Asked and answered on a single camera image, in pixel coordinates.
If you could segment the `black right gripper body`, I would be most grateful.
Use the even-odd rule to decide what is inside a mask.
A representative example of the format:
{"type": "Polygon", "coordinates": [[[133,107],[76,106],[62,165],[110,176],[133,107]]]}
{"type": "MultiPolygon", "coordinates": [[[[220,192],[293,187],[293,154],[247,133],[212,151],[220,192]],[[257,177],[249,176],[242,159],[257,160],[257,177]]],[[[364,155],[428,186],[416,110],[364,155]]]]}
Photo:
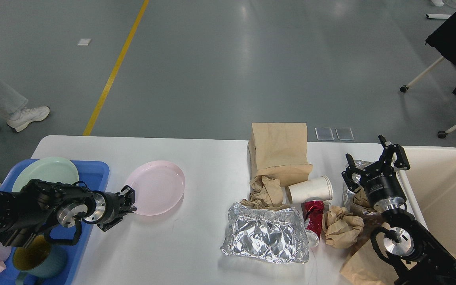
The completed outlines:
{"type": "Polygon", "coordinates": [[[376,211],[399,209],[406,201],[402,186],[392,166],[367,166],[361,186],[370,206],[376,211]]]}

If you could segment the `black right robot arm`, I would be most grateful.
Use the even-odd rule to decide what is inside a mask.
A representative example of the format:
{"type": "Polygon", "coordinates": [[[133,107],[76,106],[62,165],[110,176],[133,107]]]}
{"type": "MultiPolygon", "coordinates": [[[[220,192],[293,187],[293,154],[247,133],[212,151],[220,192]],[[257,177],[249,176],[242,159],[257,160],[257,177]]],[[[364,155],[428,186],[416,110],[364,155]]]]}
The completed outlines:
{"type": "Polygon", "coordinates": [[[347,187],[354,192],[362,188],[370,206],[389,224],[370,234],[376,255],[394,268],[396,285],[456,285],[456,258],[405,206],[407,197],[397,179],[398,170],[410,169],[404,148],[382,135],[378,139],[378,161],[360,169],[346,154],[348,165],[342,172],[347,187]]]}

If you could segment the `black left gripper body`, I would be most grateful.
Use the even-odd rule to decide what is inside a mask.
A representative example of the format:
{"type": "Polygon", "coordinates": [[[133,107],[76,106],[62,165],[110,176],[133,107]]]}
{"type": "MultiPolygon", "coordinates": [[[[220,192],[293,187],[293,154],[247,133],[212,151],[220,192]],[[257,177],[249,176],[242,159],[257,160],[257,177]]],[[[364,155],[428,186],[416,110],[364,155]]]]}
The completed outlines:
{"type": "Polygon", "coordinates": [[[121,193],[94,191],[93,198],[95,202],[94,212],[84,218],[84,222],[87,224],[97,224],[97,220],[105,215],[121,214],[120,207],[124,200],[121,193]]]}

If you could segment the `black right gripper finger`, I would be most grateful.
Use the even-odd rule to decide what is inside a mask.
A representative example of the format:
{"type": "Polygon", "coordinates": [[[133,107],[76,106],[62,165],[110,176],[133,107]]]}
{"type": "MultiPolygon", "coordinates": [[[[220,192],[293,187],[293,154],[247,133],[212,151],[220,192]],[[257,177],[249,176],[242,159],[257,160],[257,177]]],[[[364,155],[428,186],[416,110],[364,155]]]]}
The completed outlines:
{"type": "Polygon", "coordinates": [[[364,186],[361,184],[362,177],[365,177],[365,168],[367,164],[363,164],[363,161],[357,161],[353,159],[351,154],[346,154],[347,167],[341,173],[345,185],[348,190],[357,194],[360,191],[365,191],[364,186]]]}
{"type": "Polygon", "coordinates": [[[410,163],[404,148],[399,144],[392,144],[383,135],[378,135],[383,147],[378,159],[378,173],[396,173],[400,170],[410,170],[410,163]]]}

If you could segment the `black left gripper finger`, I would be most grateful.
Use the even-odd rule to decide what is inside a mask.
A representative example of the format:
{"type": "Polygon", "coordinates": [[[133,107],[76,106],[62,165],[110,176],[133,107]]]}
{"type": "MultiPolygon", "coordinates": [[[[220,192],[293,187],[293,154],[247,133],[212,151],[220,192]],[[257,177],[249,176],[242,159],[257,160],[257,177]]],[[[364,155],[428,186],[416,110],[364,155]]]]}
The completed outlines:
{"type": "Polygon", "coordinates": [[[117,214],[117,215],[105,215],[104,217],[97,220],[97,226],[103,232],[108,231],[113,228],[116,224],[121,222],[123,218],[127,215],[126,213],[117,214]]]}
{"type": "Polygon", "coordinates": [[[137,207],[135,206],[135,190],[129,185],[125,185],[120,194],[123,197],[123,202],[120,206],[120,212],[123,214],[134,213],[137,210],[137,207]]]}

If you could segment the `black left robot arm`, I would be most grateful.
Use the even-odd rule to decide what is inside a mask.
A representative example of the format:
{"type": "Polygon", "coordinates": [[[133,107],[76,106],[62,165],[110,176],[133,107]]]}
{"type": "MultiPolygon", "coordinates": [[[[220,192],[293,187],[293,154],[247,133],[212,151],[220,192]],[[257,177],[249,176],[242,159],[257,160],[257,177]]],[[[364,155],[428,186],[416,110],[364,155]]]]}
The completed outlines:
{"type": "Polygon", "coordinates": [[[107,231],[137,210],[135,190],[91,190],[83,181],[73,184],[33,179],[18,192],[0,191],[0,242],[27,248],[38,236],[53,245],[74,246],[83,224],[107,231]]]}

